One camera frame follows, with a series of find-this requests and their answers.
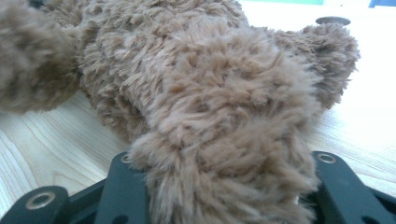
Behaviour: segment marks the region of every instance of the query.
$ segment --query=fluffy fur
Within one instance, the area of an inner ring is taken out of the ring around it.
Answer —
[[[1,108],[53,108],[76,90],[78,65],[80,89],[148,174],[153,223],[313,220],[295,203],[318,185],[302,134],[360,57],[340,24],[254,28],[235,1],[49,0],[41,12],[1,1],[25,13],[13,26],[0,13],[0,48],[21,55],[0,55]]]

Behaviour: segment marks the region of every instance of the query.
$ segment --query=brown fur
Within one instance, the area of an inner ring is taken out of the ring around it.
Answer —
[[[148,174],[154,223],[312,221],[309,209],[295,203],[318,184],[302,134],[324,107],[339,101],[359,58],[356,41],[341,25],[300,32],[253,28],[237,2],[215,0],[54,0],[43,14],[18,10],[60,23],[40,32],[64,38],[52,47],[59,49],[56,56],[75,52],[70,59],[78,59],[80,88],[98,117],[132,143],[132,166]],[[20,36],[12,32],[2,30],[1,48],[4,39]],[[11,59],[1,68],[24,63]],[[56,63],[63,85],[73,86],[74,79],[63,79],[72,77],[63,71],[70,72],[73,62]],[[51,63],[38,58],[25,66],[37,64]],[[23,85],[37,87],[15,72],[3,74],[0,102],[19,107],[2,108],[50,107],[26,104]],[[23,76],[42,81],[41,91],[52,85],[37,72]],[[4,77],[21,81],[14,86],[20,99],[2,93]],[[56,104],[70,95],[57,91],[64,97]]]

